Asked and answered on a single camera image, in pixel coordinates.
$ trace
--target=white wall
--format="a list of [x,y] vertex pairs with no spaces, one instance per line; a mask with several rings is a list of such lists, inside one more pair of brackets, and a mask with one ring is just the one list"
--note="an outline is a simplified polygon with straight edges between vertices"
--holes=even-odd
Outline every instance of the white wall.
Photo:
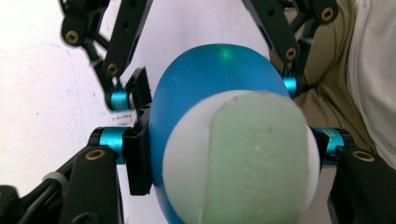
[[[119,3],[110,1],[101,30],[107,37]],[[85,53],[61,41],[62,19],[54,0],[0,3],[0,184],[18,187],[21,195],[83,148],[96,127],[134,121],[133,113],[106,109]],[[153,93],[176,56],[220,42],[267,55],[241,0],[155,0],[122,80],[146,66]],[[154,192],[130,197],[124,167],[119,170],[127,223],[164,223]]]

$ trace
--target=beige fabric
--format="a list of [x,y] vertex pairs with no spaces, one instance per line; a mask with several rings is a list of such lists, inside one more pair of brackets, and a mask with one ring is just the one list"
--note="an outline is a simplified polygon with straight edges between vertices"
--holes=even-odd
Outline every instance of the beige fabric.
[[[288,19],[293,12],[286,12]],[[340,0],[337,19],[320,26],[304,71],[309,90],[294,100],[304,111],[311,127],[334,127],[348,130],[357,145],[375,151],[361,114],[347,88],[347,57],[355,25],[354,0]],[[271,62],[279,70],[283,63],[270,52]]]

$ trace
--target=white backdrop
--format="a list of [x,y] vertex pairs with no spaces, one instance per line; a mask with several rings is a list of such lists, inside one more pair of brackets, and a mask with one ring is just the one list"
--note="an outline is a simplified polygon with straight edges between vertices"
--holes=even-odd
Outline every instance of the white backdrop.
[[[110,37],[120,0],[110,1],[101,32]],[[85,147],[99,126],[132,126],[133,113],[111,113],[82,49],[60,37],[63,13],[56,0],[0,3],[0,184],[24,195],[42,176]],[[187,49],[209,43],[249,47],[268,55],[265,42],[241,0],[154,0],[122,80],[146,66],[152,94],[165,70]],[[119,167],[127,223],[165,223],[155,193],[128,194]],[[324,191],[331,184],[321,183]],[[329,223],[320,198],[303,223]]]

